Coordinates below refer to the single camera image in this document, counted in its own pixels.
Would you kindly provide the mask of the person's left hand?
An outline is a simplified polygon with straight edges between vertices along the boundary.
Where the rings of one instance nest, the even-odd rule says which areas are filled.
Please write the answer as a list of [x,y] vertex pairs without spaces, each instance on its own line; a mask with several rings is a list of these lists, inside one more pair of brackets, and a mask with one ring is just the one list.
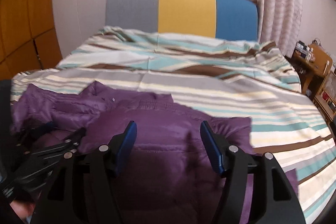
[[31,216],[33,215],[35,204],[30,202],[20,202],[13,200],[10,203],[10,206],[15,211],[17,216],[26,222],[29,222],[31,219]]

